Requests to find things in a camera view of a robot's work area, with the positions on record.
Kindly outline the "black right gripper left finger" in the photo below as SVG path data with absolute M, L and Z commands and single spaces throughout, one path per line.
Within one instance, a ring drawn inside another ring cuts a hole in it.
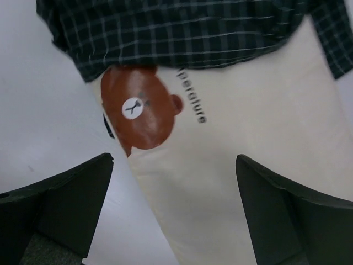
M 31 185 L 1 193 L 1 264 L 82 264 L 113 171 L 103 153 Z

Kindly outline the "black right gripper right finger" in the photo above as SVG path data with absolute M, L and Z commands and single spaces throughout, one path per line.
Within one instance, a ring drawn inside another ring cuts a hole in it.
M 285 178 L 246 155 L 237 182 L 257 264 L 352 264 L 352 202 Z

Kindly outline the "cream pillow with bear print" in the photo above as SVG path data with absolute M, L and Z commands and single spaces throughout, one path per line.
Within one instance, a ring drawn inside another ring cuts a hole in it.
M 245 63 L 112 67 L 92 88 L 180 264 L 256 263 L 240 154 L 352 199 L 352 132 L 310 18 L 283 48 Z

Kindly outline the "dark checked pillowcase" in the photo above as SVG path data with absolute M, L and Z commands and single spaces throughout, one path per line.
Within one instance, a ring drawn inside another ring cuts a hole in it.
M 281 48 L 312 17 L 334 78 L 352 69 L 344 1 L 37 1 L 85 82 L 112 65 L 223 68 Z

